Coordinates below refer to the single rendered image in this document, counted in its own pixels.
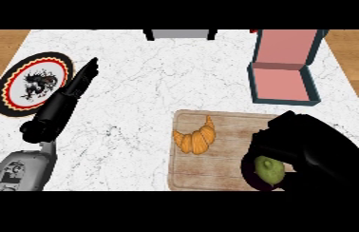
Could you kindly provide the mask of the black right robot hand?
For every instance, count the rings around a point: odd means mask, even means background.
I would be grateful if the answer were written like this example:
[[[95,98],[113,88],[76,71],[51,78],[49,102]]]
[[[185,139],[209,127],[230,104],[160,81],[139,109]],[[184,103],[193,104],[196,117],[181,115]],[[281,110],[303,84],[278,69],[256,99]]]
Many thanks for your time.
[[[261,156],[293,166],[275,185],[256,174]],[[253,134],[241,171],[246,182],[262,191],[359,191],[359,147],[318,118],[290,110]]]

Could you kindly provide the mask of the wooden cutting board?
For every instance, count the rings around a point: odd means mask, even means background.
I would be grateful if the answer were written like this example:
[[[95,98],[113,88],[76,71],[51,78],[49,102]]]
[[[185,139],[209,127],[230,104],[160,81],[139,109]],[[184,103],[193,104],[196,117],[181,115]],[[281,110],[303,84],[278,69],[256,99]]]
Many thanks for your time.
[[[253,134],[268,129],[274,114],[227,111],[178,110],[173,130],[193,133],[207,122],[215,123],[216,139],[204,154],[185,154],[172,143],[169,187],[172,190],[255,191],[241,175],[241,159],[247,154]]]

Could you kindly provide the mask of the teal box with pink inside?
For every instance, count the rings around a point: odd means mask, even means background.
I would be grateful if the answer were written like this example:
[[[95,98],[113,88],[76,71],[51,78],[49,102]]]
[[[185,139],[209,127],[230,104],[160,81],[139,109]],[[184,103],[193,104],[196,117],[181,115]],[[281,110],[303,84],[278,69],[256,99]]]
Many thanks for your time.
[[[318,88],[309,70],[327,29],[261,29],[247,72],[255,104],[315,106]]]

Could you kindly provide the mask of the golden croissant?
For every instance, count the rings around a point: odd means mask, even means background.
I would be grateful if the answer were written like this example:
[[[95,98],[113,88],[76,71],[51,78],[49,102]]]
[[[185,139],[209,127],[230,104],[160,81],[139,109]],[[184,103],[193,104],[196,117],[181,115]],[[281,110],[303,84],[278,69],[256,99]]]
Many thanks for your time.
[[[184,153],[204,154],[216,139],[215,123],[210,116],[207,116],[206,124],[193,133],[182,134],[175,130],[173,139]]]

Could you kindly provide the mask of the grey appliance with black legs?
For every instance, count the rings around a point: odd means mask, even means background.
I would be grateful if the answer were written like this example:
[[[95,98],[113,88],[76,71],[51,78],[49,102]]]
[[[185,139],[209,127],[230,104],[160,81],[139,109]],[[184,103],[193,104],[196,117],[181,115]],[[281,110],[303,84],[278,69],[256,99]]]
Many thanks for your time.
[[[145,29],[147,39],[154,41],[162,38],[206,38],[213,40],[216,29]]]

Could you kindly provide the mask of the round plate with dragon print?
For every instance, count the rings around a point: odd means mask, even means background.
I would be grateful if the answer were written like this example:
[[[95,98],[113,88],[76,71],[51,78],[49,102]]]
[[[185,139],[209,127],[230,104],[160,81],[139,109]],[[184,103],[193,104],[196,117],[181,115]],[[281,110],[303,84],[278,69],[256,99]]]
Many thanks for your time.
[[[61,52],[42,52],[24,58],[0,77],[0,114],[35,114],[58,88],[69,84],[73,73],[73,61]]]

